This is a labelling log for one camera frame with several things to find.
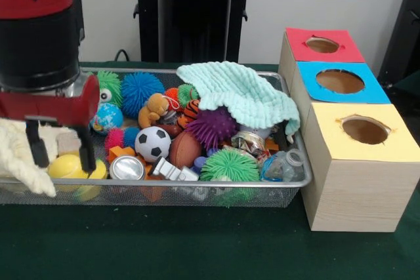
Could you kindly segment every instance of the white wall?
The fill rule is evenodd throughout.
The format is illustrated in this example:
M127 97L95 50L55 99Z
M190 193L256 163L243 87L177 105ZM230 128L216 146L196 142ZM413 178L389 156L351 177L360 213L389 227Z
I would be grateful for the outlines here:
M125 49L140 60L138 19L133 19L137 0L82 0L86 38L81 44L84 61L113 60Z
M118 49L140 59L137 0L83 0L82 60L111 60ZM297 28L348 29L377 73L401 0L248 0L240 62L277 64L282 33Z

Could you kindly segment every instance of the mint green towel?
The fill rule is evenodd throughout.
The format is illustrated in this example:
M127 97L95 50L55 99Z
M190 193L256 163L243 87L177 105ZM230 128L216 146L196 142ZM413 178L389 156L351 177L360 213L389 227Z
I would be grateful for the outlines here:
M239 124L251 128L265 129L289 121L287 135L299 129L294 101L251 68L234 62L208 62L181 66L177 75L195 86L201 97L201 110L226 106Z

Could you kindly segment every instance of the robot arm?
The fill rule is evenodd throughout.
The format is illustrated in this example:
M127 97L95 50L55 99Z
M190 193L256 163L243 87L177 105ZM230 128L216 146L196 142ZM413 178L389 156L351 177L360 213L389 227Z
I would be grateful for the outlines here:
M0 117L25 120L34 161L48 165L39 122L77 131L83 170L95 170L89 121L99 103L95 76L79 70L81 0L0 0Z

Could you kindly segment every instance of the green spiky ball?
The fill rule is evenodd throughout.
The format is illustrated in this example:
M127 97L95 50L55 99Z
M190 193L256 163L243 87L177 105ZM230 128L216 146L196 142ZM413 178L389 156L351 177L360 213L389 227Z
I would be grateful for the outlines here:
M233 182L258 182L259 170L255 160L241 155L236 151L220 150L210 156L205 162L200 180ZM218 196L217 204L230 207L235 203L243 203L255 195L252 188L233 188Z
M178 87L178 101L181 107L185 108L189 101L199 98L196 88L188 83Z
M111 99L108 103L121 107L123 103L123 97L121 96L121 81L116 73L110 71L99 71L96 76L99 80L99 89L108 89L111 92Z

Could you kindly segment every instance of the blue square panel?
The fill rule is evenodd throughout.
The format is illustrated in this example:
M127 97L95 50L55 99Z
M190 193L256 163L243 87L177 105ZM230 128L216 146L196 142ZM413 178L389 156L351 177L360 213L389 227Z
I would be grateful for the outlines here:
M314 100L333 103L390 104L365 63L298 62L306 90Z

